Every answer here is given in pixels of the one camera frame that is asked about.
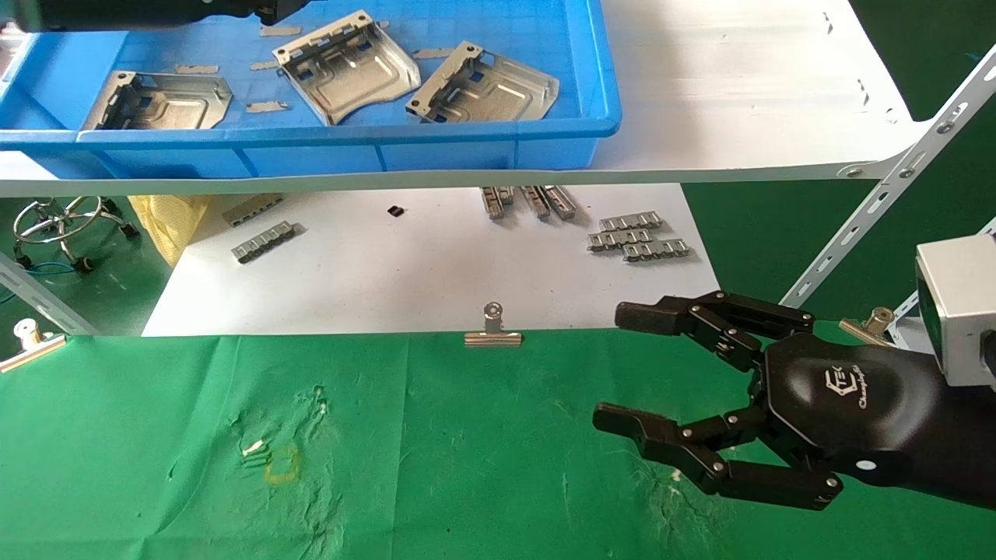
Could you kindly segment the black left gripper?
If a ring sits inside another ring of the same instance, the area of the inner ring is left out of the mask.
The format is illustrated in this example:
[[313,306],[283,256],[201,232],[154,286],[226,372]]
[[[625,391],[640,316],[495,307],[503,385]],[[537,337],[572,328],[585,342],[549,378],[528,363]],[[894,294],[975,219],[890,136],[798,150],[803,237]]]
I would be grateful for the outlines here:
[[16,25],[29,33],[181,27],[210,16],[247,18],[264,26],[299,12],[309,0],[266,1],[17,1]]

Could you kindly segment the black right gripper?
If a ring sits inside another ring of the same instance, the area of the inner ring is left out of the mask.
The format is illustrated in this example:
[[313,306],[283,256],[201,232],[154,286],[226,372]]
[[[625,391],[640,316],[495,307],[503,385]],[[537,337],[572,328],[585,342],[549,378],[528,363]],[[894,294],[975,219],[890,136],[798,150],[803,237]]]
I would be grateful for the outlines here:
[[[825,510],[843,491],[833,472],[876,486],[928,481],[944,450],[936,432],[944,379],[935,358],[799,334],[812,333],[812,322],[801,310],[730,292],[619,303],[619,329],[686,336],[741,372],[763,363],[763,407],[680,425],[600,403],[594,428],[632,440],[644,460],[674,467],[705,494],[770,506]],[[758,337],[775,341],[764,357]],[[755,440],[786,465],[720,455]]]

